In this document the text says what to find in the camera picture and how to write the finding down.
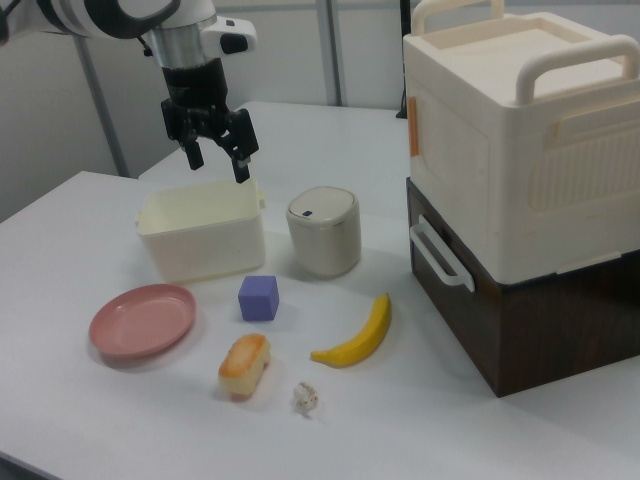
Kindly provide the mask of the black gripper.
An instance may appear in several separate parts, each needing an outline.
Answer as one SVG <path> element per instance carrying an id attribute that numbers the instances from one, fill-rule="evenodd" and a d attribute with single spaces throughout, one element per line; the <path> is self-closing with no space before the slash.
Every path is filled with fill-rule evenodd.
<path id="1" fill-rule="evenodd" d="M 229 111 L 228 88 L 222 61 L 217 58 L 189 69 L 163 68 L 169 98 L 161 103 L 167 137 L 179 144 L 189 167 L 204 165 L 198 137 L 214 140 L 229 156 L 235 180 L 242 184 L 250 178 L 251 156 L 259 150 L 250 113 L 246 109 Z M 203 125 L 194 118 L 203 114 Z"/>

